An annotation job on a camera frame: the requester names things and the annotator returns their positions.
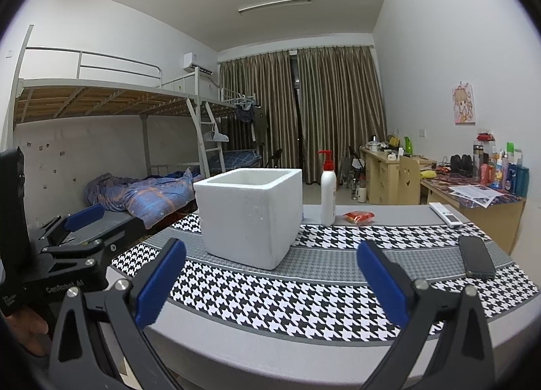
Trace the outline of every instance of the white remote control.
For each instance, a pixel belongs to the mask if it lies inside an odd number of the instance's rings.
[[[434,210],[436,214],[451,228],[464,225],[459,218],[445,208],[445,206],[440,202],[429,202],[428,204],[430,208]]]

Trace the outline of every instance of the white styrofoam box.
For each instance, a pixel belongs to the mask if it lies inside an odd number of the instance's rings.
[[[302,221],[300,169],[238,168],[194,188],[209,253],[251,267],[277,267]]]

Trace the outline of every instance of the fluorescent tube light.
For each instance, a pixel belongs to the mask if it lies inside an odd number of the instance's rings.
[[[257,10],[259,8],[265,8],[265,7],[280,7],[282,5],[301,5],[301,4],[308,4],[309,2],[312,2],[312,0],[282,0],[282,1],[266,2],[264,4],[253,5],[251,7],[239,8],[239,13],[243,14],[245,12],[250,12],[252,10]]]

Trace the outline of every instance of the air conditioner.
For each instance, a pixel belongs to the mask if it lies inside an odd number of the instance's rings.
[[[197,63],[197,56],[194,53],[187,53],[184,55],[184,70],[188,72],[192,72],[195,67],[199,67],[199,70],[202,73],[205,73],[207,75],[212,75],[212,71],[210,69],[206,69],[204,66],[201,66]]]

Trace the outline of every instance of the yellow cloth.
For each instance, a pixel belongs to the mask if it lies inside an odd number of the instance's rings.
[[[421,172],[421,179],[430,179],[437,176],[436,172],[433,170],[423,170]]]

